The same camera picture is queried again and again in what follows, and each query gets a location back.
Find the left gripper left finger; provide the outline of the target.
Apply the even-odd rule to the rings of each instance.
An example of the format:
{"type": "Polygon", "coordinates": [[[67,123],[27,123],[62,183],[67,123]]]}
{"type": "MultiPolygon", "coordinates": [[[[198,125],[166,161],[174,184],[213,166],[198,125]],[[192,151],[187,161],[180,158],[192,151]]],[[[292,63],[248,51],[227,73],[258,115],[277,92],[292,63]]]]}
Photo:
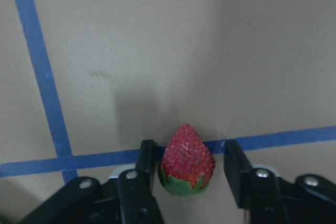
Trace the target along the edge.
{"type": "Polygon", "coordinates": [[[86,176],[71,180],[21,223],[163,223],[152,195],[154,147],[143,140],[135,167],[104,184],[86,176]]]}

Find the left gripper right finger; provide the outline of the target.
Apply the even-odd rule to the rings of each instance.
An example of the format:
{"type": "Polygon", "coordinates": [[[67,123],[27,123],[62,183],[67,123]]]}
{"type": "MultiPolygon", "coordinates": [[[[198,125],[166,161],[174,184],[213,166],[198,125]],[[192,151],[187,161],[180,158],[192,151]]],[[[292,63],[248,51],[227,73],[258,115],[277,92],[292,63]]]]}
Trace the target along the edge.
{"type": "Polygon", "coordinates": [[[245,223],[335,223],[335,183],[322,176],[287,182],[252,165],[236,140],[224,144],[224,173],[245,223]]]}

